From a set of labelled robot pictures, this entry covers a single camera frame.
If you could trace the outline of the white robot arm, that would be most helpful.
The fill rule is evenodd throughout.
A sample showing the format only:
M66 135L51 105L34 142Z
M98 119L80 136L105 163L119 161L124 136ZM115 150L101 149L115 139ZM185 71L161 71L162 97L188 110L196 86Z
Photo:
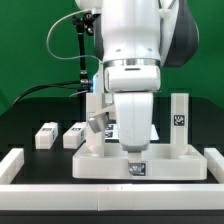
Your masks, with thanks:
M168 144L151 141L154 94L161 67L195 53L198 29L186 0L75 0L95 20L100 68L86 101L86 141L73 175L86 179L201 180L206 159L171 128Z

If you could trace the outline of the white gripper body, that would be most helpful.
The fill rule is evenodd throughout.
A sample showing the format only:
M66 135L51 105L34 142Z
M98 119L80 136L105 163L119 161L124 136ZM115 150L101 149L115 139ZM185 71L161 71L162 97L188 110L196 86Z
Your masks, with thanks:
M129 153L145 151L151 137L153 94L116 93L114 105L119 142L123 150Z

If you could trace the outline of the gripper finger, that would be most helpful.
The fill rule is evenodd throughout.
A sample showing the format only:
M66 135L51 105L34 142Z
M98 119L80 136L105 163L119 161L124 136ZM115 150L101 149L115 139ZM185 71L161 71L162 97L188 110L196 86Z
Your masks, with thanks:
M106 113L88 114L88 124L94 133L102 132L106 129L108 124L108 116Z
M141 154L136 152L131 152L128 154L128 170L131 175L141 175L142 165L141 165Z

